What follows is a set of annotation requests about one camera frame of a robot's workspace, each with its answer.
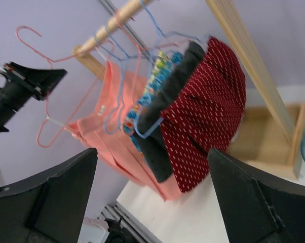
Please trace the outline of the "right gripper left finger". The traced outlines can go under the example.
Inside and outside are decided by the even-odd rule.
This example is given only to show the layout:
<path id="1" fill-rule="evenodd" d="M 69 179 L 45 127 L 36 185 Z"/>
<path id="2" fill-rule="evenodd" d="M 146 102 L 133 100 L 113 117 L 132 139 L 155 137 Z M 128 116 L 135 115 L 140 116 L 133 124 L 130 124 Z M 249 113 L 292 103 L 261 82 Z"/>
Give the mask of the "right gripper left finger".
<path id="1" fill-rule="evenodd" d="M 0 242 L 77 242 L 97 165 L 93 148 L 0 187 Z"/>

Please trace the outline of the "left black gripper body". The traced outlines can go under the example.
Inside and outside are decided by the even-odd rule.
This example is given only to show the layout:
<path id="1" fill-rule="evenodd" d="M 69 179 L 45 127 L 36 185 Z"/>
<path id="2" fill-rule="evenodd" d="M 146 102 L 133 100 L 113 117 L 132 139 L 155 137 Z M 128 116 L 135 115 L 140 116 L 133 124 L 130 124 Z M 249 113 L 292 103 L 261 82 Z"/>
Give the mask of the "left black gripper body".
<path id="1" fill-rule="evenodd" d="M 7 122 L 20 108 L 31 98 L 21 96 L 15 89 L 17 85 L 11 81 L 9 74 L 9 63 L 4 65 L 7 82 L 0 88 L 0 122 Z"/>

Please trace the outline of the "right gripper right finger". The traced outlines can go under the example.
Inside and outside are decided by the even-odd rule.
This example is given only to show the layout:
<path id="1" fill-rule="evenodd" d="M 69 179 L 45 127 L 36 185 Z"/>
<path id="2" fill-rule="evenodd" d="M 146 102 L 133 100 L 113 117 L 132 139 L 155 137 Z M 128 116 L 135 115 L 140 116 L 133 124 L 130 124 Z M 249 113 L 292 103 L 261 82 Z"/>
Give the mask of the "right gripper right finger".
<path id="1" fill-rule="evenodd" d="M 208 163 L 230 242 L 305 242 L 305 186 L 215 148 Z"/>

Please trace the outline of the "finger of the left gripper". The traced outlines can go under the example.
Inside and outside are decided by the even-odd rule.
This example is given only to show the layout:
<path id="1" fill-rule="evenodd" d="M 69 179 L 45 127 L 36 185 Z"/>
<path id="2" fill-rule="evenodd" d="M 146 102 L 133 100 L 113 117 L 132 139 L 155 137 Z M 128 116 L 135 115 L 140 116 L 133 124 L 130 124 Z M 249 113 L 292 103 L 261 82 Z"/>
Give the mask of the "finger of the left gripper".
<path id="1" fill-rule="evenodd" d="M 9 63 L 11 81 L 17 85 L 15 89 L 21 96 L 36 100 L 45 100 L 67 75 L 65 69 L 35 69 Z"/>

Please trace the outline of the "pink pleated skirt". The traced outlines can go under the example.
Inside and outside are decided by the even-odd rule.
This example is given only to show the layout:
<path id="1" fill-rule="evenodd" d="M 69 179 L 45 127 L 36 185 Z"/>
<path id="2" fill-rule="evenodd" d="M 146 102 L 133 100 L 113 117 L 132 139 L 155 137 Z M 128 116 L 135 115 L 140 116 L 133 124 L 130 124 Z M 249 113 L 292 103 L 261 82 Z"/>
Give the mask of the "pink pleated skirt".
<path id="1" fill-rule="evenodd" d="M 175 176 L 158 183 L 131 138 L 122 129 L 110 135 L 103 130 L 101 124 L 94 109 L 91 115 L 68 124 L 66 130 L 84 145 L 95 148 L 103 162 L 130 181 L 150 187 L 163 200 L 176 200 L 180 197 L 182 193 Z"/>

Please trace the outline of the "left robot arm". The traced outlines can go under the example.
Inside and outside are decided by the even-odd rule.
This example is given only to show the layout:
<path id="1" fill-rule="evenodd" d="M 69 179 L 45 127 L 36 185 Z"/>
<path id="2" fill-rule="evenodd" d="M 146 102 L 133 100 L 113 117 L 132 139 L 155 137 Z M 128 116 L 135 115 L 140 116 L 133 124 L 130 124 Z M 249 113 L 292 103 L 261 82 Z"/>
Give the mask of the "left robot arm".
<path id="1" fill-rule="evenodd" d="M 35 69 L 15 62 L 0 67 L 0 75 L 6 79 L 0 87 L 0 133 L 8 132 L 6 123 L 34 98 L 45 101 L 60 81 L 67 75 L 65 69 Z"/>

